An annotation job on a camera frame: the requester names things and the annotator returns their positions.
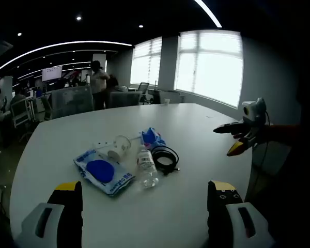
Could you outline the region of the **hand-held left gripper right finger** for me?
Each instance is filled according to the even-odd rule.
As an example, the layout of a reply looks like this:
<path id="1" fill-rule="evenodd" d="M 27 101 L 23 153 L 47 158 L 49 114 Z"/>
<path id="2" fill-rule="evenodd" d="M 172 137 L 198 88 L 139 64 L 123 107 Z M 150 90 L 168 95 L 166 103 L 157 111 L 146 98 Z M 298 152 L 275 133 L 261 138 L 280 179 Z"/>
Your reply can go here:
<path id="1" fill-rule="evenodd" d="M 265 217 L 233 185 L 209 181 L 207 210 L 210 247 L 274 246 Z"/>

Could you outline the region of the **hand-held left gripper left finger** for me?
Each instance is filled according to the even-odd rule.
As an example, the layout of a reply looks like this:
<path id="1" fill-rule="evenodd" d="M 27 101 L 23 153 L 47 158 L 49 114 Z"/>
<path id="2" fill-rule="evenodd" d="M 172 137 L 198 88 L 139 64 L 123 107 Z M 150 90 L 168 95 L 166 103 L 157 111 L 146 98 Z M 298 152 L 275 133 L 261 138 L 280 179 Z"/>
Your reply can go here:
<path id="1" fill-rule="evenodd" d="M 82 211 L 81 182 L 60 184 L 23 220 L 17 247 L 81 247 Z"/>

